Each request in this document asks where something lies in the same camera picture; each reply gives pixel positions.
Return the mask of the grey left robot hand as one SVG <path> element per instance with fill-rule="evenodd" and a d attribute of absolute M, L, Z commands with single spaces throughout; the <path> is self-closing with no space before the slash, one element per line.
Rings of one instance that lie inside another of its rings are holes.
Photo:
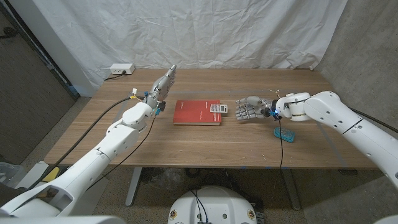
<path fill-rule="evenodd" d="M 144 100 L 144 103 L 154 109 L 160 102 L 166 99 L 168 92 L 175 82 L 176 69 L 177 66 L 172 65 L 172 67 L 168 69 L 163 76 L 154 82 L 150 92 Z"/>

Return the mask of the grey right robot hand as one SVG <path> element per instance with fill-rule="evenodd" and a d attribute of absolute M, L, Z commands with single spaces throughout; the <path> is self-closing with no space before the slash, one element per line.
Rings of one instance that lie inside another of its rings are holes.
<path fill-rule="evenodd" d="M 252 118 L 268 118 L 272 116 L 274 119 L 280 119 L 275 108 L 275 100 L 267 100 L 258 96 L 247 96 L 240 100 L 236 100 L 235 116 L 238 121 Z"/>

